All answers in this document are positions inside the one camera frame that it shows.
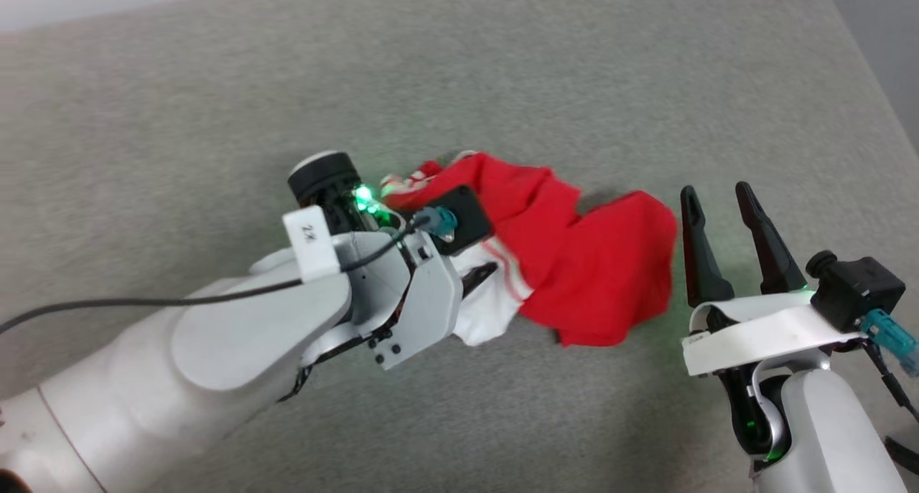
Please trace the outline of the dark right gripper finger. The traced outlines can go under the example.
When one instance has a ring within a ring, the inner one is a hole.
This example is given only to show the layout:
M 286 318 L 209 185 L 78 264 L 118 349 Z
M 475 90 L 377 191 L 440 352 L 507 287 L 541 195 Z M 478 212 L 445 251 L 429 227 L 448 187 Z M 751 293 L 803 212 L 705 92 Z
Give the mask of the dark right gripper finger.
M 680 192 L 682 239 L 685 258 L 687 304 L 693 308 L 706 302 L 734 297 L 732 284 L 722 276 L 705 233 L 706 216 L 691 185 Z
M 742 221 L 754 240 L 762 275 L 760 293 L 768 296 L 807 289 L 806 278 L 749 183 L 736 183 L 735 194 Z

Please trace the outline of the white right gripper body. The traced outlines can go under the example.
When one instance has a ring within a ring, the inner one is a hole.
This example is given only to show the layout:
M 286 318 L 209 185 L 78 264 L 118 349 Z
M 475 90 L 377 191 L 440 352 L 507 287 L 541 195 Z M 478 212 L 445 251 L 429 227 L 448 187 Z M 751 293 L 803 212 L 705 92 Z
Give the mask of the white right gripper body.
M 813 307 L 813 295 L 802 290 L 699 304 L 681 342 L 687 373 L 696 377 L 864 336 L 831 326 Z

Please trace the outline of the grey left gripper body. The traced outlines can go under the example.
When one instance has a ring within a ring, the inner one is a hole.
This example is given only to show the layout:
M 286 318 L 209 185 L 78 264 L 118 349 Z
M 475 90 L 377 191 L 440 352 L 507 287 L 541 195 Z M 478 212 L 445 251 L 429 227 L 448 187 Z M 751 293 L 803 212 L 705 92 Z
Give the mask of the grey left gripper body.
M 348 271 L 351 306 L 340 322 L 346 342 L 375 342 L 384 370 L 452 334 L 462 280 L 424 231 L 407 235 L 377 260 Z

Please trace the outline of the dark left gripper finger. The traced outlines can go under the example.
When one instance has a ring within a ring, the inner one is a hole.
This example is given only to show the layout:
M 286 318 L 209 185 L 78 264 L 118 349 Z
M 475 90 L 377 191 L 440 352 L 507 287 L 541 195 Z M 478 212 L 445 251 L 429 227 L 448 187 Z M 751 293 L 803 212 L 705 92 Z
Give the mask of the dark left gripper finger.
M 486 262 L 475 266 L 472 270 L 466 272 L 462 277 L 463 293 L 462 298 L 467 298 L 480 285 L 486 282 L 496 271 L 498 264 L 495 261 Z

